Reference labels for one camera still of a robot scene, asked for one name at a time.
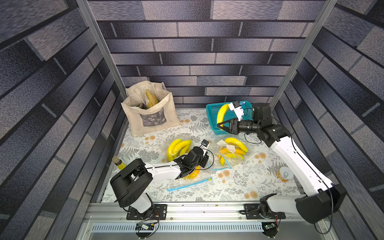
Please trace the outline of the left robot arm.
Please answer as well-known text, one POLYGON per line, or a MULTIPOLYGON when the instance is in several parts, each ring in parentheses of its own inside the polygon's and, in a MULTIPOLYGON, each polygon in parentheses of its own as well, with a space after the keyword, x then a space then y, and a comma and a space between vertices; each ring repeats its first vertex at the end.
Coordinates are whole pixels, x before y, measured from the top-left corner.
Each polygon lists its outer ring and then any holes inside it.
POLYGON ((193 147, 188 154, 166 164, 145 164, 142 159, 135 159, 112 177, 110 184, 121 208, 132 207, 148 217, 155 207, 146 193, 150 184, 183 179, 196 170, 206 170, 208 161, 208 150, 203 147, 193 147))

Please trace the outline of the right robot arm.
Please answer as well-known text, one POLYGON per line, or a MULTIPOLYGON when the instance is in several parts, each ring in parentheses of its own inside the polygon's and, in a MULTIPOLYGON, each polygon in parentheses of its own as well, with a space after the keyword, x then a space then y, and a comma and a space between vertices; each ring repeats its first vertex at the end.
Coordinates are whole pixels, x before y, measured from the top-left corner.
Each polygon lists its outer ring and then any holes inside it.
POLYGON ((274 124, 269 104, 254 104, 250 120, 243 119, 244 110, 238 101, 224 104, 217 114, 217 127, 233 135, 257 134, 259 140, 286 163, 305 192, 297 198, 277 194, 264 196, 257 213, 266 219, 275 213, 300 215, 310 224, 332 218, 347 194, 345 187, 335 185, 322 174, 297 147, 290 132, 284 126, 274 124))

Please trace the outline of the large yellow banana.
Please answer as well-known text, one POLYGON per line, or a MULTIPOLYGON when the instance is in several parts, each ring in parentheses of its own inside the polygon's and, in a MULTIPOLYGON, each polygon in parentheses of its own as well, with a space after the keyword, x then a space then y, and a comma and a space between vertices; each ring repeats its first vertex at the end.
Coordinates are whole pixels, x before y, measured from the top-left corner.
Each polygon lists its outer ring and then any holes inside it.
POLYGON ((229 110, 229 104, 225 104, 223 105, 220 109, 219 109, 219 112, 218 112, 218 115, 217 115, 217 124, 220 124, 224 121, 224 117, 225 117, 225 114, 226 112, 229 110))

